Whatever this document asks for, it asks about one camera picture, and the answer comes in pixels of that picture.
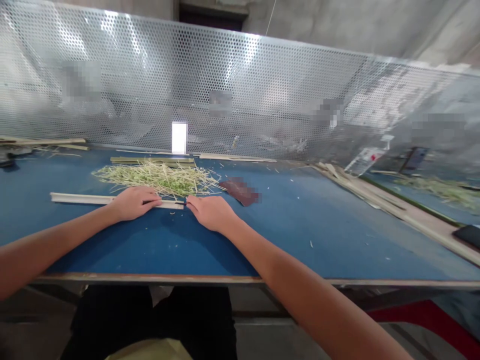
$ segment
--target pile of green shreds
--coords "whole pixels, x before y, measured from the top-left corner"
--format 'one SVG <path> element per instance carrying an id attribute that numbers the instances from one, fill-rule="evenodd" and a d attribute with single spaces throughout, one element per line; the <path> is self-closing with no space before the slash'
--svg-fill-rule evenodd
<path id="1" fill-rule="evenodd" d="M 457 203 L 475 213 L 479 210 L 480 199 L 478 197 L 480 192 L 462 187 L 468 185 L 463 182 L 441 180 L 437 177 L 403 177 L 394 182 L 430 192 L 443 199 L 444 203 Z"/>
<path id="2" fill-rule="evenodd" d="M 158 195 L 184 198 L 188 195 L 212 194 L 212 190 L 223 189 L 220 187 L 221 178 L 214 171 L 199 167 L 183 167 L 178 163 L 177 168 L 170 168 L 164 163 L 142 162 L 138 165 L 111 165 L 105 166 L 92 173 L 104 183 L 115 184 L 114 191 L 128 187 L 148 186 L 154 188 Z"/>

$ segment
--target gray wall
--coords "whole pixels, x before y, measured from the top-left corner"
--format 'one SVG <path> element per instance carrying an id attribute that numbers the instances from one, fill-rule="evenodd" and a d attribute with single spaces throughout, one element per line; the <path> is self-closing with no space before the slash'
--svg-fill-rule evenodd
<path id="1" fill-rule="evenodd" d="M 247 33 L 433 64 L 477 65 L 480 59 L 477 0 L 257 0 L 247 6 Z"/>
<path id="2" fill-rule="evenodd" d="M 52 2 L 163 20 L 176 18 L 174 0 L 52 0 Z"/>

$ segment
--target hand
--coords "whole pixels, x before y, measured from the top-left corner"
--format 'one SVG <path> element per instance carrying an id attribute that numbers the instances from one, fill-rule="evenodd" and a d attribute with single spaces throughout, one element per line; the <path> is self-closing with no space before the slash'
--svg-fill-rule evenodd
<path id="1" fill-rule="evenodd" d="M 220 196 L 186 198 L 186 207 L 191 210 L 200 224 L 209 230 L 223 234 L 240 218 Z"/>
<path id="2" fill-rule="evenodd" d="M 137 186 L 129 187 L 122 191 L 106 208 L 108 208 L 120 222 L 141 217 L 148 210 L 161 204 L 162 198 L 156 194 L 154 188 Z"/>

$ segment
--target lap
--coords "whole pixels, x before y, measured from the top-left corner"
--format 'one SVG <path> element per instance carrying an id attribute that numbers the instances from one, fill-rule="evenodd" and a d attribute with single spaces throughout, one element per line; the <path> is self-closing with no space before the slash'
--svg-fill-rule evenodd
<path id="1" fill-rule="evenodd" d="M 226 287 L 176 286 L 152 307 L 147 286 L 91 285 L 71 324 L 62 359 L 104 359 L 140 340 L 180 340 L 194 359 L 236 359 Z"/>

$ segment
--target blue tabletop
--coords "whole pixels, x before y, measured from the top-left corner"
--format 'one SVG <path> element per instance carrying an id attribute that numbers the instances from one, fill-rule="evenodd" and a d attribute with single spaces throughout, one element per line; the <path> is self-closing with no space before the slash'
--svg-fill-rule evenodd
<path id="1" fill-rule="evenodd" d="M 109 195 L 111 184 L 91 172 L 108 165 L 111 156 L 141 156 L 106 149 L 63 152 L 81 157 L 35 155 L 36 160 L 17 161 L 15 170 L 0 170 L 1 245 L 94 210 L 94 205 L 53 203 L 50 192 Z M 261 203 L 249 207 L 222 196 L 256 231 L 325 278 L 480 281 L 479 268 L 312 168 L 195 161 L 224 179 L 243 177 L 257 188 Z M 71 272 L 257 276 L 226 238 L 201 226 L 186 208 L 155 208 L 107 228 L 48 270 Z"/>

